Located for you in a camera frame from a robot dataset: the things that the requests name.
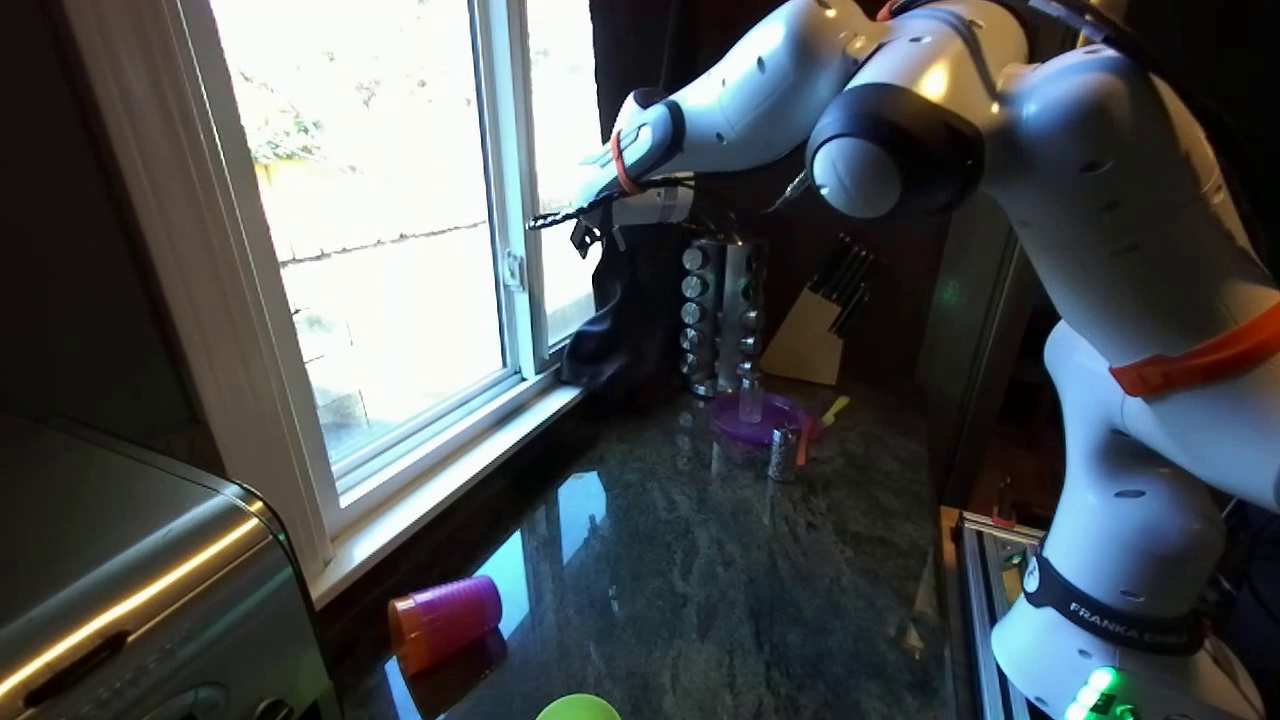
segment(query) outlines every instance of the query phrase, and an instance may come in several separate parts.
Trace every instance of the white window frame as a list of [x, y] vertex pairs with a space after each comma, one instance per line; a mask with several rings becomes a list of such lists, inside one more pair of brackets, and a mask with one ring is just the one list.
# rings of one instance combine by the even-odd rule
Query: white window frame
[[469, 425], [376, 470], [398, 485], [337, 497], [328, 451], [299, 359], [283, 279], [255, 196], [233, 81], [206, 0], [64, 0], [104, 138], [132, 196], [144, 251], [169, 305], [206, 422], [233, 480], [254, 485], [287, 525], [318, 603], [328, 603], [452, 497], [494, 473], [519, 442], [575, 405], [551, 384], [541, 327], [525, 72], [513, 72], [525, 6], [473, 0], [479, 13], [479, 103], [488, 177], [495, 185], [503, 293], [528, 337], [519, 384], [463, 407]]

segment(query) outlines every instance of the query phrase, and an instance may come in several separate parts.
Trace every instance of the metal appliance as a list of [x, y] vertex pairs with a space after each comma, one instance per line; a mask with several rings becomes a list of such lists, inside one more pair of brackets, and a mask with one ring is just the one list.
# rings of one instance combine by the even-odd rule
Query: metal appliance
[[0, 490], [0, 720], [341, 715], [255, 492], [5, 414]]

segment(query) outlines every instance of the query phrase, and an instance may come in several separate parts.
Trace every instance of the dark marble countertop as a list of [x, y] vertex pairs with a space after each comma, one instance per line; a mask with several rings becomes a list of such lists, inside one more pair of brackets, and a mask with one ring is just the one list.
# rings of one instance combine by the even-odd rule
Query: dark marble countertop
[[924, 422], [848, 400], [798, 475], [717, 437], [697, 400], [604, 422], [510, 536], [475, 546], [499, 627], [431, 676], [376, 644], [341, 667], [348, 715], [534, 720], [564, 692], [626, 720], [949, 715]]

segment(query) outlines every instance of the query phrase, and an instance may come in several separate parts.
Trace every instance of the window sill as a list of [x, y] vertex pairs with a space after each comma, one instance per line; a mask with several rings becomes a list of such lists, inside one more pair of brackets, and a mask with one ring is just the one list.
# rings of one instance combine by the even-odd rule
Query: window sill
[[479, 443], [457, 451], [431, 475], [422, 475], [399, 497], [394, 497], [380, 513], [369, 513], [363, 519], [355, 519], [343, 536], [337, 536], [325, 572], [314, 580], [318, 608], [337, 601], [371, 563], [380, 563], [394, 550], [399, 550], [412, 533], [422, 533], [431, 516], [442, 516], [499, 462], [510, 462], [525, 442], [534, 442], [541, 427], [560, 422], [575, 400], [579, 400], [579, 387], [551, 387], [536, 397], [519, 418], [503, 422]]

